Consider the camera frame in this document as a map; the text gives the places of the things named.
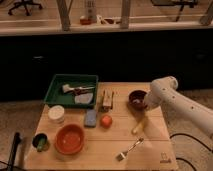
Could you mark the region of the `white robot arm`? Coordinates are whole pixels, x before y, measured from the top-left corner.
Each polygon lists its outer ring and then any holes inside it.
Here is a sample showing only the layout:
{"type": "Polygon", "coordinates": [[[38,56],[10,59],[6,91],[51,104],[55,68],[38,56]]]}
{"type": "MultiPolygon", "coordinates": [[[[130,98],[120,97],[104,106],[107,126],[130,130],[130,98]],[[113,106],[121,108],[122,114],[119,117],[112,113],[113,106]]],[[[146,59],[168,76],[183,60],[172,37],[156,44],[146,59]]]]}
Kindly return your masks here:
{"type": "Polygon", "coordinates": [[[181,95],[177,92],[177,88],[178,81],[173,76],[153,80],[150,83],[150,91],[144,98],[146,109],[152,110],[164,102],[193,122],[213,140],[213,109],[181,95]]]}

